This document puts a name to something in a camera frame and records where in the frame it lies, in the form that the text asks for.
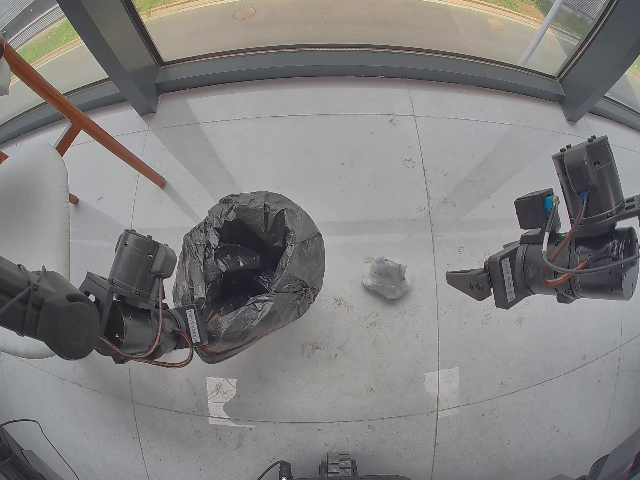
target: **chair seat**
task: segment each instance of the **chair seat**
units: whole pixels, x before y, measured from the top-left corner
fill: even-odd
[[[50,144],[21,146],[0,164],[0,255],[28,270],[44,265],[69,279],[68,174]],[[0,328],[0,351],[24,358],[53,352]]]

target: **wooden chair leg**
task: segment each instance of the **wooden chair leg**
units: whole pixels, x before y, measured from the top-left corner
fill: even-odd
[[[26,60],[20,57],[9,43],[4,46],[4,58],[9,64],[9,68],[11,68],[12,73],[20,78],[20,80],[22,80],[44,101],[60,112],[60,114],[69,119],[72,123],[80,126],[87,135],[92,137],[96,142],[102,144],[123,162],[129,164],[133,169],[142,174],[142,176],[153,181],[153,183],[158,185],[158,187],[164,187],[166,180],[160,176],[160,174],[142,162],[140,158],[135,156],[131,151],[100,128],[100,126],[84,114],[82,110],[62,96],[60,91],[55,89],[55,87],[47,82]]]
[[[71,147],[71,144],[73,144],[73,141],[78,137],[78,133],[81,131],[82,128],[80,128],[79,125],[73,123],[68,124],[56,143],[56,151],[60,153],[60,156],[64,156],[67,150]]]

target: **window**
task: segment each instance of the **window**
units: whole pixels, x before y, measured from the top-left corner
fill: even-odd
[[[11,46],[60,92],[107,78],[56,0],[0,0],[0,30]],[[0,124],[42,103],[13,78],[0,101]]]
[[[640,57],[613,85],[607,96],[640,112]]]
[[[508,64],[555,0],[134,0],[165,61],[293,45],[380,45]],[[608,0],[564,0],[523,63],[555,75]]]

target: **trash can with black liner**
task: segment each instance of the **trash can with black liner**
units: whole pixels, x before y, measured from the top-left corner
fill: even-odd
[[[196,304],[218,363],[304,315],[322,289],[324,241],[311,217],[273,192],[220,199],[182,241],[173,287]]]

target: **asphalt road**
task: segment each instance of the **asphalt road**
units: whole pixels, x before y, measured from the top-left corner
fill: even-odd
[[[165,60],[260,46],[370,44],[517,64],[536,32],[489,12],[428,0],[228,1],[154,18],[146,25]],[[527,66],[555,73],[574,47],[548,33]],[[106,76],[84,45],[38,70],[62,92]],[[634,84],[630,78],[618,92],[637,101],[640,90]],[[20,82],[11,93],[0,101],[0,122],[39,102]]]

